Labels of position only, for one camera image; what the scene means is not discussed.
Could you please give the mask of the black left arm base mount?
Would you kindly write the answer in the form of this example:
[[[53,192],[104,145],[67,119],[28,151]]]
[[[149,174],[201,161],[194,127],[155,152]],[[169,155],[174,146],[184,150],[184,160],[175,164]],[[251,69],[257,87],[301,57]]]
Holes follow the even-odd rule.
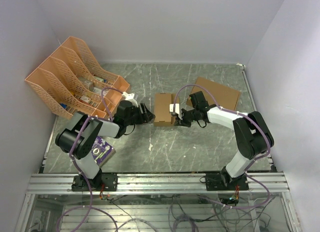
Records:
[[[99,173],[94,179],[88,179],[92,191],[115,192],[118,186],[118,176],[115,173]],[[82,175],[73,178],[71,190],[73,192],[89,192],[87,181]]]

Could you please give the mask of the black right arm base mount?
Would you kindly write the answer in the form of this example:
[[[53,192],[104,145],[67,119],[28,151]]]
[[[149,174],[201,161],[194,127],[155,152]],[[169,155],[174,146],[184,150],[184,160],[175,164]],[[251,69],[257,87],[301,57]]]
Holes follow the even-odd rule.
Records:
[[[204,183],[207,191],[248,191],[249,184],[247,177],[243,174],[237,178],[231,178],[220,172],[207,173],[204,176]]]

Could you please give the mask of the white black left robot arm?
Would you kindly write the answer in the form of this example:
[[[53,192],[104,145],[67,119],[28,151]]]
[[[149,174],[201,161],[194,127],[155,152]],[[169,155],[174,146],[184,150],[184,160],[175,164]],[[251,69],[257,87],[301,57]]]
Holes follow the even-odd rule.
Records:
[[[128,126],[150,123],[156,116],[144,103],[135,106],[128,100],[122,100],[113,116],[113,120],[89,116],[76,112],[66,127],[56,136],[55,144],[75,163],[82,173],[85,186],[96,191],[102,185],[102,170],[96,164],[91,149],[97,137],[119,139],[125,135]]]

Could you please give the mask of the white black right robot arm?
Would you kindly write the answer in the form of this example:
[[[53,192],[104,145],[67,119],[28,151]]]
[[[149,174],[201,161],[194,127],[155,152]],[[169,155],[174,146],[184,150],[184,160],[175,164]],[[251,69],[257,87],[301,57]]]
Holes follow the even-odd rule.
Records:
[[[237,152],[232,160],[219,173],[215,181],[226,190],[233,189],[253,163],[270,153],[274,138],[258,111],[241,113],[219,105],[210,105],[202,91],[190,95],[193,109],[180,108],[177,102],[169,105],[170,113],[175,117],[175,126],[191,127],[193,122],[203,121],[218,124],[231,129],[235,134]]]

